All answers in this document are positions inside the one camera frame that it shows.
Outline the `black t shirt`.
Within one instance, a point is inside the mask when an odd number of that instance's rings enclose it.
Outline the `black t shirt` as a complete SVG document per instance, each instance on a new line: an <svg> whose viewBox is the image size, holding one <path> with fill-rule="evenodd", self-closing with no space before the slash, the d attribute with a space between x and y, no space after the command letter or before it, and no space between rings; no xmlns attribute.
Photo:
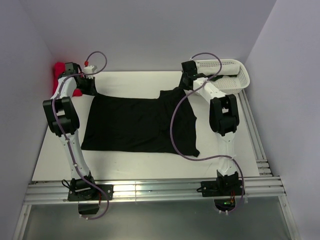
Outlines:
<svg viewBox="0 0 320 240"><path fill-rule="evenodd" d="M183 89L162 90L158 98L96 95L81 149L142 153L181 152L198 157L196 116Z"/></svg>

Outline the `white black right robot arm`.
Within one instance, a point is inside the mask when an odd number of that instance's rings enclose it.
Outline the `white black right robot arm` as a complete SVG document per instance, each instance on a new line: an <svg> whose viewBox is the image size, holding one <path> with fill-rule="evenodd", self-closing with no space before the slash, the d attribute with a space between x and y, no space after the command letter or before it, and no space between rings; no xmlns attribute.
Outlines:
<svg viewBox="0 0 320 240"><path fill-rule="evenodd" d="M200 192L204 197L239 196L245 192L243 174L234 160L234 139L240 123L237 98L214 85L213 79L223 69L223 63L218 64L218 68L207 69L193 59L181 64L179 85L192 94L198 93L209 103L209 126L217 136L217 177L201 183Z"/></svg>

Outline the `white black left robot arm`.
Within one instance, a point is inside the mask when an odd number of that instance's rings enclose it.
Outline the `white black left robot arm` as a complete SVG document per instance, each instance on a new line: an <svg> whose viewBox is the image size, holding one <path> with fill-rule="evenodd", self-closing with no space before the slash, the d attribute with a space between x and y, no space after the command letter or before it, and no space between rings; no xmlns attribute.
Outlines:
<svg viewBox="0 0 320 240"><path fill-rule="evenodd" d="M68 200L92 200L98 195L98 188L81 150L80 120L72 102L82 71L74 62L64 63L63 67L56 76L57 86L53 96L43 101L42 106L50 131L59 138L67 156L71 180L63 179L61 183L69 190Z"/></svg>

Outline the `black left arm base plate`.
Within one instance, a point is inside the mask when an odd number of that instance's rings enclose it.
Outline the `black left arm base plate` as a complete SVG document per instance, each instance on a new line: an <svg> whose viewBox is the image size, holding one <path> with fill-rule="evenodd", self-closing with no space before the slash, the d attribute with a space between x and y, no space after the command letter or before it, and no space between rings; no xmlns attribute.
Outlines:
<svg viewBox="0 0 320 240"><path fill-rule="evenodd" d="M96 186L105 194L82 179L72 179L69 183L67 200L69 202L112 200L114 193L112 184L97 184Z"/></svg>

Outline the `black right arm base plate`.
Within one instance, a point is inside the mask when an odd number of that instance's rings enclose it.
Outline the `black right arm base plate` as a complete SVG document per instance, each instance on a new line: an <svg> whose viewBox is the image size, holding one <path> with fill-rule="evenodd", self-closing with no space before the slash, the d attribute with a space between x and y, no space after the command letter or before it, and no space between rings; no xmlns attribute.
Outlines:
<svg viewBox="0 0 320 240"><path fill-rule="evenodd" d="M245 194L242 181L239 179L232 182L224 182L221 179L201 181L196 191L203 197L230 197L232 194L235 196Z"/></svg>

